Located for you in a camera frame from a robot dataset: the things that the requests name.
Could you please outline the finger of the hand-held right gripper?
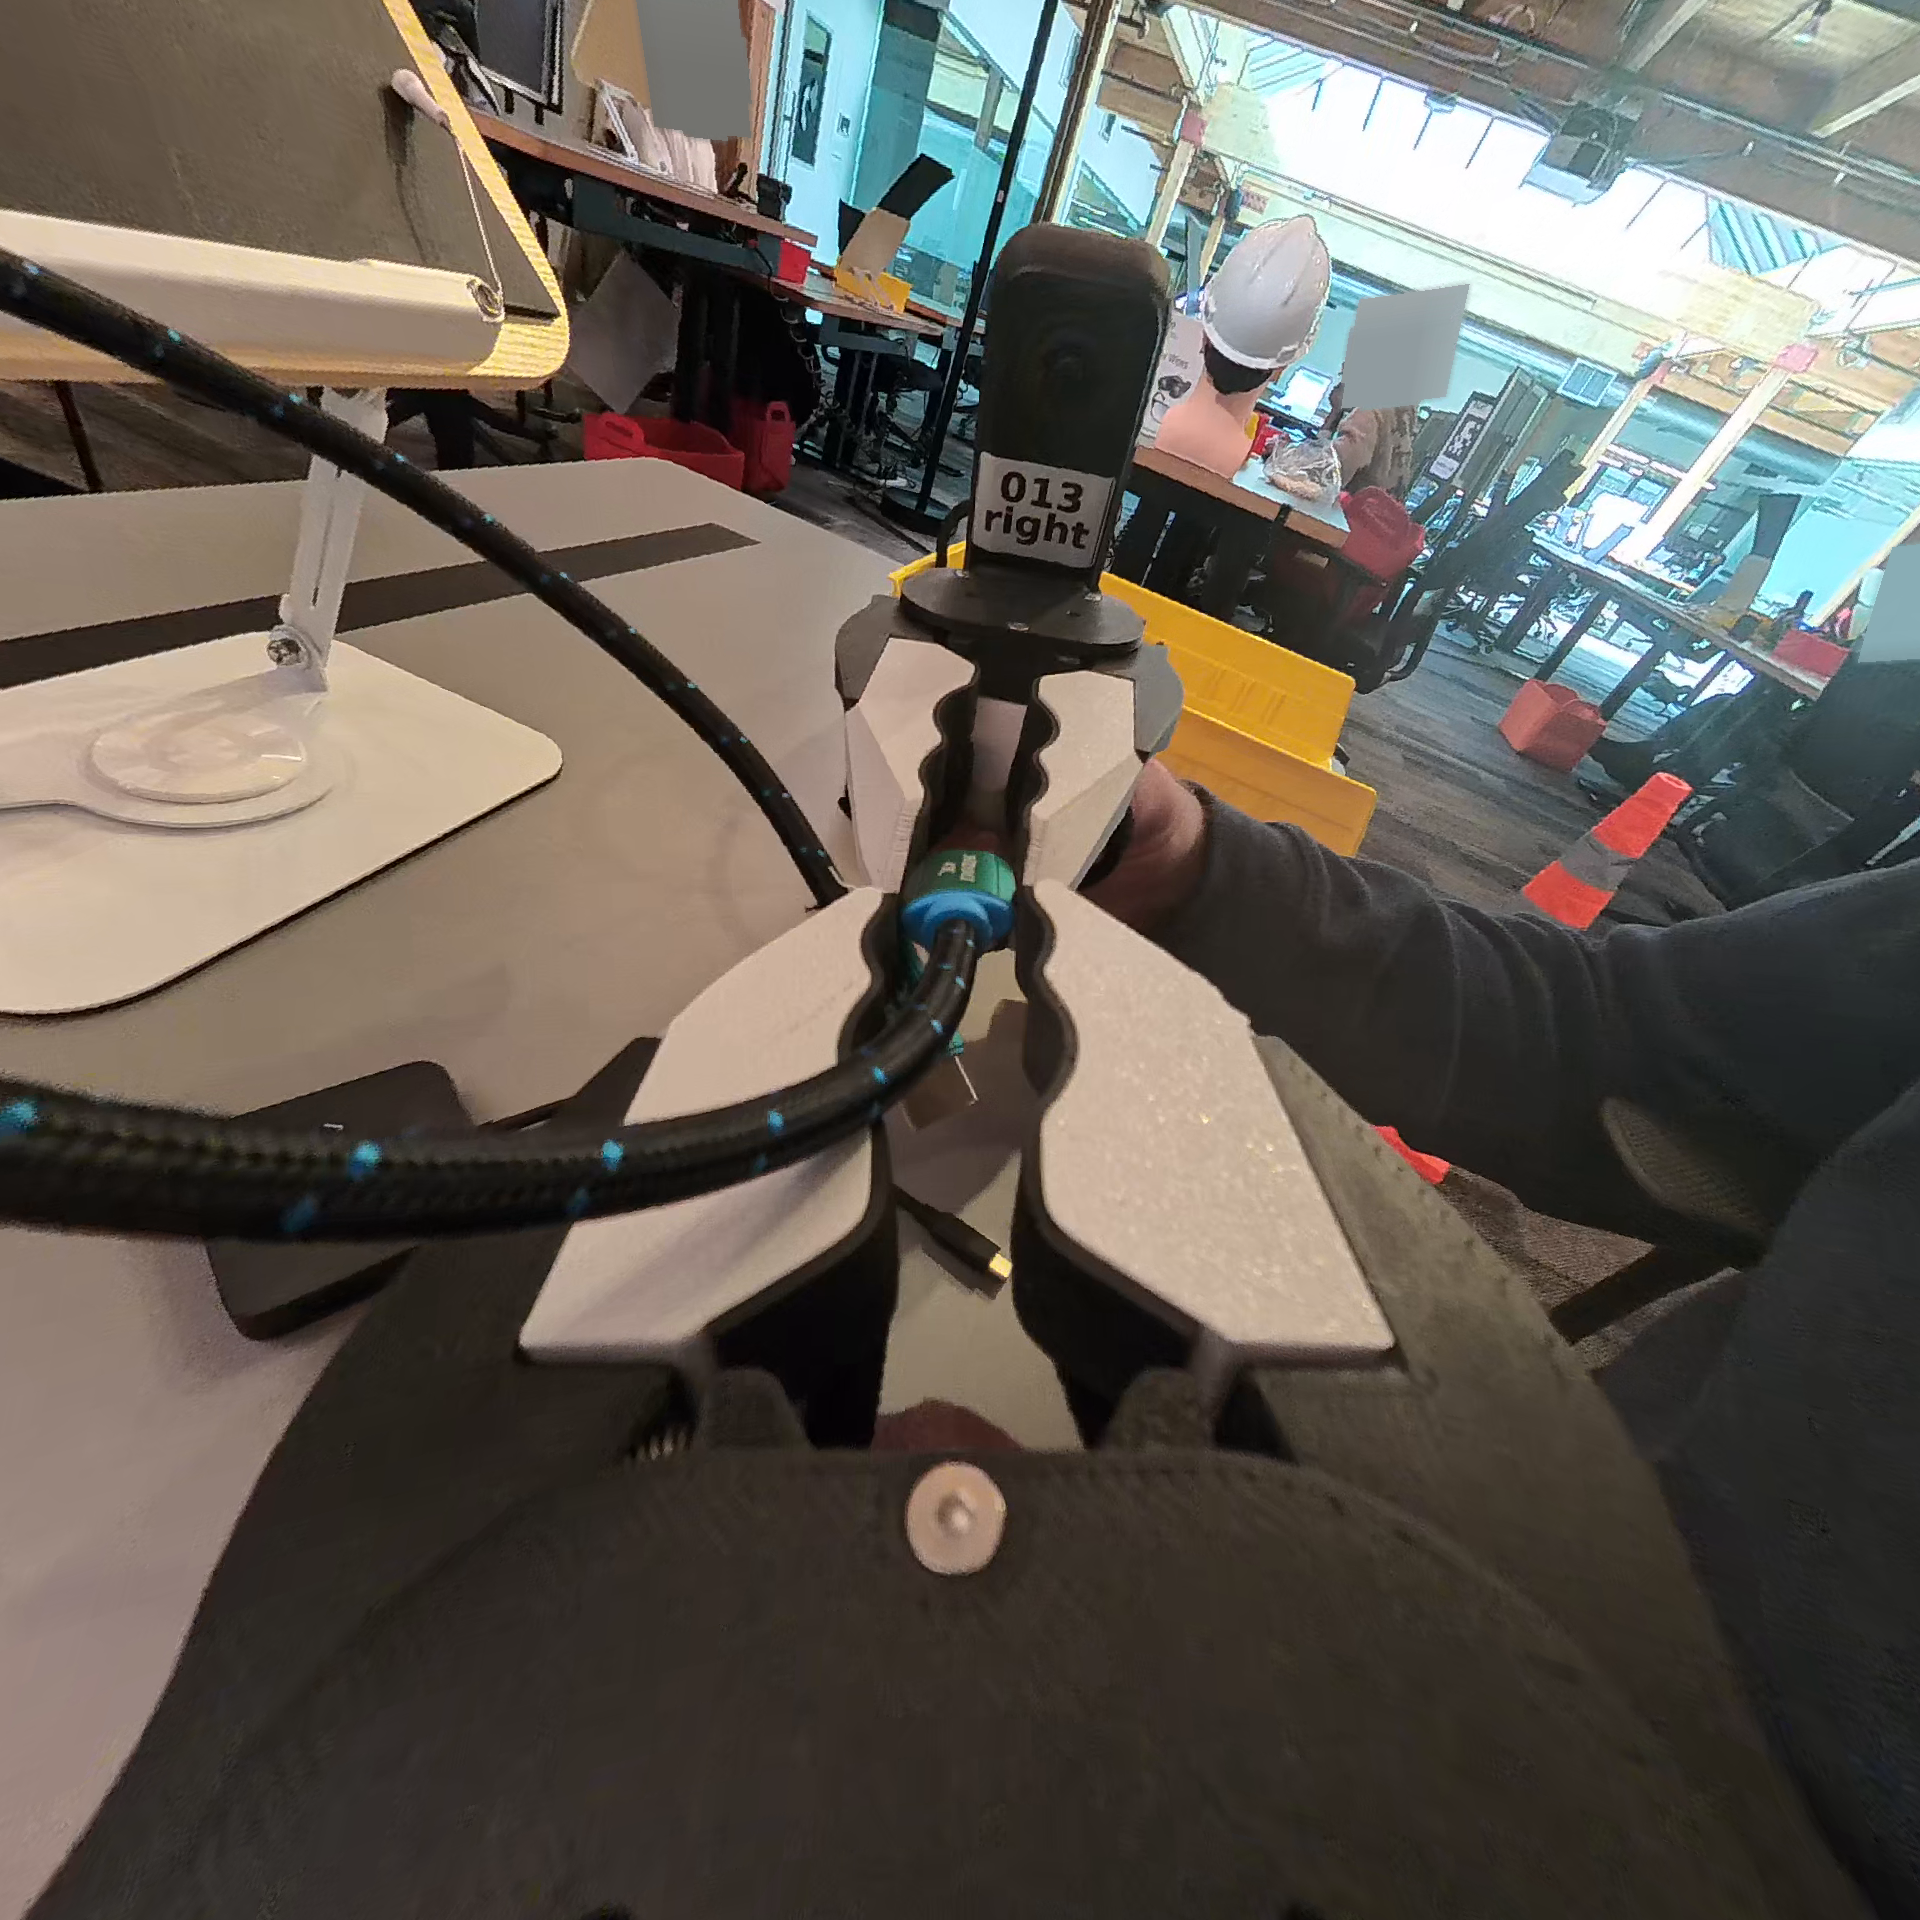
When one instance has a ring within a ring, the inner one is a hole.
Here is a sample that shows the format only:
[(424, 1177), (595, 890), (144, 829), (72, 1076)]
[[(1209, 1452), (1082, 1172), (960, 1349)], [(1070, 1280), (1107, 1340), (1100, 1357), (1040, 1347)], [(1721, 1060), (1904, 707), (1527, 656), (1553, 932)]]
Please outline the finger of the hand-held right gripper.
[(1042, 677), (1034, 712), (1042, 741), (1024, 804), (1024, 886), (1080, 884), (1126, 818), (1143, 760), (1137, 686), (1126, 677)]
[(867, 882), (888, 897), (958, 821), (977, 666), (943, 645), (884, 645), (848, 708), (848, 806)]

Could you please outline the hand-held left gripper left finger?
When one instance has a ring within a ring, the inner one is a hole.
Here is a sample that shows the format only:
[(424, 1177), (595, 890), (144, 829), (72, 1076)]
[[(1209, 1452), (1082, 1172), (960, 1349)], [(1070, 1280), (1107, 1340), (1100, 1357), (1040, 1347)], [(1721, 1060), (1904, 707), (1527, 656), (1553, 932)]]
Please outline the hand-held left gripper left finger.
[[(775, 1090), (858, 1049), (858, 1020), (882, 1010), (880, 949), (891, 932), (891, 898), (858, 886), (736, 962), (675, 1014), (628, 1123), (739, 1101), (756, 1123), (783, 1113)], [(882, 1137), (867, 1120), (851, 1140), (742, 1187), (569, 1230), (520, 1331), (521, 1354), (692, 1357), (706, 1337), (852, 1250), (878, 1218), (882, 1168)]]

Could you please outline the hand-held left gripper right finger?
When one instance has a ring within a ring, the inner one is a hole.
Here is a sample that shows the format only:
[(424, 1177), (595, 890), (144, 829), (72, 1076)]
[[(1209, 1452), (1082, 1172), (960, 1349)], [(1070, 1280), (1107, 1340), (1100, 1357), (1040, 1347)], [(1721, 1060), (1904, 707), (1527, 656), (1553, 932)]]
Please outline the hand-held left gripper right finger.
[(1022, 897), (1026, 1216), (1182, 1340), (1200, 1381), (1367, 1368), (1396, 1342), (1267, 1068), (1215, 986), (1063, 880)]

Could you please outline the yellow divided storage bin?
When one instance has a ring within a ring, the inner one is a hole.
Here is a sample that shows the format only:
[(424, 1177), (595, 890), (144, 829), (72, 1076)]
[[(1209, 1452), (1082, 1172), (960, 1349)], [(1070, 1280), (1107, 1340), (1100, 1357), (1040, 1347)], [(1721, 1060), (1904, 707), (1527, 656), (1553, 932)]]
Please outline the yellow divided storage bin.
[(972, 562), (964, 546), (902, 570), (835, 642), (846, 741), (884, 645), (943, 645), (977, 666), (968, 793), (931, 851), (986, 832), (1020, 882), (1042, 677), (1130, 678), (1143, 764), (1161, 756), (1262, 822), (1306, 827), (1351, 854), (1375, 818), (1376, 793), (1338, 768), (1351, 677), (1116, 574), (1095, 584), (994, 554)]

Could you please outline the black and silver usb hub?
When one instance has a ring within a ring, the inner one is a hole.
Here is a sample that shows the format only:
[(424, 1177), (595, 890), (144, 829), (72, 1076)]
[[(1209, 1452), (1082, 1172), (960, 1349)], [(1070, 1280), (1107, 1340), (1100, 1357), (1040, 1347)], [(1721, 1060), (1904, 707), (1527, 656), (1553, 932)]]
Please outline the black and silver usb hub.
[[(520, 1134), (551, 1120), (571, 1123), (595, 1099), (622, 1107), (648, 1074), (658, 1040), (626, 1044), (577, 1094), (504, 1120), (475, 1120), (440, 1062), (415, 1060), (315, 1088), (244, 1116), (279, 1132), (332, 1137), (468, 1137)], [(1016, 1276), (1012, 1254), (955, 1213), (906, 1189), (897, 1209), (931, 1241), (935, 1257), (962, 1285), (993, 1298)], [(288, 1337), (385, 1290), (415, 1253), (408, 1241), (238, 1241), (214, 1240), (208, 1264), (234, 1328), (250, 1340)]]

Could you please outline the person's right forearm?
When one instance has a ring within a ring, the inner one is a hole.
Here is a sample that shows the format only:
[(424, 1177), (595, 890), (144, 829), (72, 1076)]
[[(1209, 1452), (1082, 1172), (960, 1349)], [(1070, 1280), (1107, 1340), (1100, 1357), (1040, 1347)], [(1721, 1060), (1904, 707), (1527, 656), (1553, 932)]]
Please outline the person's right forearm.
[(1729, 1120), (1915, 1198), (1915, 870), (1711, 918), (1579, 932), (1436, 894), (1175, 786), (1198, 869), (1159, 944), (1356, 1113), (1607, 1233), (1651, 1220), (1600, 1129), (1619, 1098)]

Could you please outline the person's right hand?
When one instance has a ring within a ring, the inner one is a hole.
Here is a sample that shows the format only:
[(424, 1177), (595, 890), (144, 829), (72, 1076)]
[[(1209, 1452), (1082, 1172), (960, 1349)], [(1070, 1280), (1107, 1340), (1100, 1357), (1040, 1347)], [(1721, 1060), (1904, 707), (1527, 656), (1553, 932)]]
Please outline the person's right hand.
[(1161, 756), (1143, 764), (1122, 826), (1080, 882), (1080, 894), (1155, 939), (1198, 892), (1209, 866), (1209, 795)]

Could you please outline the mannequin head with hard hat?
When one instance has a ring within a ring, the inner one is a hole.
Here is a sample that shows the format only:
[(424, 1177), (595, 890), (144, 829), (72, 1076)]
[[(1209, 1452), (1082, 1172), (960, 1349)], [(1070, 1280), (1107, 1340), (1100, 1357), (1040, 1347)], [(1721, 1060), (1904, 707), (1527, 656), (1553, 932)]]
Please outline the mannequin head with hard hat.
[(1330, 251), (1311, 214), (1242, 238), (1169, 325), (1161, 354), (1203, 354), (1204, 373), (1155, 446), (1234, 475), (1250, 457), (1262, 394), (1311, 349), (1328, 291)]

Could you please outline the salmon plastic bin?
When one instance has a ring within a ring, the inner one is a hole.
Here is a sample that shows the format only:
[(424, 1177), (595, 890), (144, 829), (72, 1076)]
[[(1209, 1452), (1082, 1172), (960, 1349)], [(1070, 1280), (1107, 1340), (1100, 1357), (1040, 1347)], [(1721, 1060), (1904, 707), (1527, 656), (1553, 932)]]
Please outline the salmon plastic bin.
[(1610, 721), (1575, 688), (1527, 678), (1497, 721), (1503, 741), (1527, 761), (1570, 776), (1602, 738)]

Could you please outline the black mesh office chair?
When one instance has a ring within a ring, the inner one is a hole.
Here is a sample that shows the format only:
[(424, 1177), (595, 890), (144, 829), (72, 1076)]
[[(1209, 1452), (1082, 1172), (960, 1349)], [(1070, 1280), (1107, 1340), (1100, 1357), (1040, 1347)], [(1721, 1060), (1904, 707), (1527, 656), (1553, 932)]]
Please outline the black mesh office chair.
[(1566, 1344), (1751, 1264), (1767, 1250), (1782, 1216), (1769, 1190), (1777, 1166), (1763, 1140), (1724, 1126), (1689, 1132), (1619, 1098), (1600, 1107), (1600, 1124), (1632, 1184), (1652, 1208), (1678, 1218), (1681, 1230), (1550, 1307), (1553, 1328)]

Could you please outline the white hanging paper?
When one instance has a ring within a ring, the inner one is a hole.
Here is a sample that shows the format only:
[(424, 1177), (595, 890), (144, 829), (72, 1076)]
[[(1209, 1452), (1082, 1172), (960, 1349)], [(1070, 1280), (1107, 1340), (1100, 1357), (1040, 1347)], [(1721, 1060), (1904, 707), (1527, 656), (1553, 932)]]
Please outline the white hanging paper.
[(567, 374), (615, 413), (679, 363), (682, 304), (631, 251), (615, 251), (569, 320)]

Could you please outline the orange traffic cone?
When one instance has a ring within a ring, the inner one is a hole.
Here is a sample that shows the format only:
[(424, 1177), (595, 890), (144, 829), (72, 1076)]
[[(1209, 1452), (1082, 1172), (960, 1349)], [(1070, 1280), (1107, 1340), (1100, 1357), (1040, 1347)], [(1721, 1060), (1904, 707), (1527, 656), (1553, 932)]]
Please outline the orange traffic cone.
[(1505, 1137), (1545, 1113), (1547, 1099), (1569, 1099), (1593, 1078), (1600, 1044), (1602, 986), (1596, 973), (1593, 931), (1622, 884), (1673, 822), (1689, 785), (1655, 776), (1553, 860), (1523, 890), (1521, 905), (1499, 914), (1447, 908), (1447, 931), (1462, 934), (1458, 966), (1422, 972), (1396, 984), (1375, 1040), (1395, 1054), (1380, 1068), (1383, 1113), (1410, 1117), (1420, 1142), (1393, 1124), (1380, 1139), (1432, 1187), (1450, 1163), (1428, 1146), (1451, 1140), (1458, 1120), (1433, 1120), (1427, 1108), (1447, 1101), (1457, 1065), (1467, 1073), (1467, 1129)]

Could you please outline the white wooden laptop stand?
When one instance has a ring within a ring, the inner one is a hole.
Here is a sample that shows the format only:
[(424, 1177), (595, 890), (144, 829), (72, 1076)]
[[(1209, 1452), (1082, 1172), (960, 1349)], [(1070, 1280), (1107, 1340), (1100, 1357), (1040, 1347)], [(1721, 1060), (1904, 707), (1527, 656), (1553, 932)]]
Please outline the white wooden laptop stand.
[(338, 641), (390, 392), (544, 381), (561, 284), (410, 5), (6, 5), (6, 379), (162, 381), (312, 465), (265, 610), (6, 691), (6, 1014), (156, 992), (551, 781)]

